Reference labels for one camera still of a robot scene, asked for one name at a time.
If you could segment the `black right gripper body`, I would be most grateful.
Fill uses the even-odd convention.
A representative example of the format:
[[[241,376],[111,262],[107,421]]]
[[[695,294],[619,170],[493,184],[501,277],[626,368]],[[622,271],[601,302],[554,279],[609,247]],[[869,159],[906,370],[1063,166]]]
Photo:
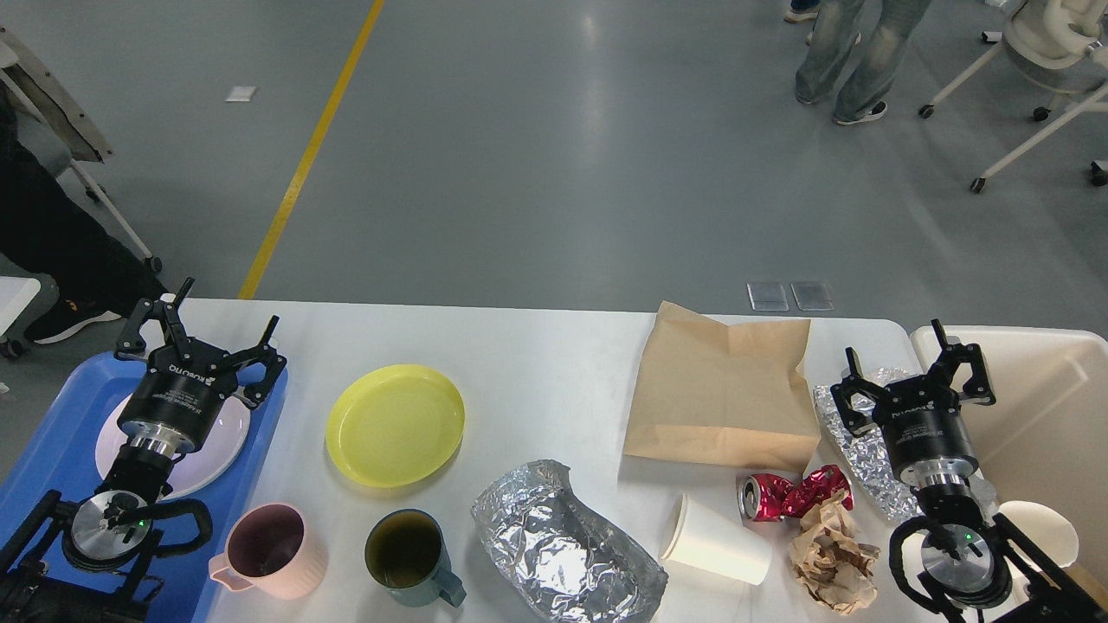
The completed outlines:
[[[902,484],[964,481],[979,461],[950,388],[904,386],[906,394],[874,400],[872,418],[886,445],[892,473]]]

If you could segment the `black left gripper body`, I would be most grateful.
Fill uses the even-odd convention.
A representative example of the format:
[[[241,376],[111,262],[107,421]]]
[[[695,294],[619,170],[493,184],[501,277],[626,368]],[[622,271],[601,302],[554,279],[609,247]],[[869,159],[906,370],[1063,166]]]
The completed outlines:
[[[167,344],[151,353],[148,371],[119,416],[119,429],[135,448],[194,453],[239,387],[238,371],[260,361],[256,353],[232,354],[207,343],[189,343],[189,357],[184,357]]]

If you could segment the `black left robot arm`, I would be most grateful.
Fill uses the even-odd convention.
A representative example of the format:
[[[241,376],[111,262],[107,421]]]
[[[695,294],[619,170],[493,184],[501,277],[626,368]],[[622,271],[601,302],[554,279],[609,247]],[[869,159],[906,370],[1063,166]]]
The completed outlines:
[[[140,300],[124,324],[114,357],[144,366],[116,419],[124,441],[94,492],[66,501],[48,490],[9,537],[4,622],[143,622],[151,598],[138,585],[151,563],[209,543],[209,505],[171,499],[170,477],[204,449],[228,399],[258,408],[287,360],[271,344],[278,317],[237,353],[189,336],[179,309],[191,285]]]

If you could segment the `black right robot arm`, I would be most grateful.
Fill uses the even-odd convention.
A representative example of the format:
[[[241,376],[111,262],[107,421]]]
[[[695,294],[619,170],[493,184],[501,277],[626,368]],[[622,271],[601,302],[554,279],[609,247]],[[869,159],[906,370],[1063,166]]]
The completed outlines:
[[[931,321],[938,356],[929,370],[881,386],[866,380],[855,350],[830,391],[850,435],[878,430],[889,464],[921,513],[897,525],[889,565],[899,591],[920,607],[962,622],[1009,596],[1013,570],[1029,576],[1029,600],[1005,622],[1104,622],[1105,610],[1005,514],[986,515],[970,488],[979,468],[961,416],[965,401],[992,406],[995,394],[979,344],[950,343]]]

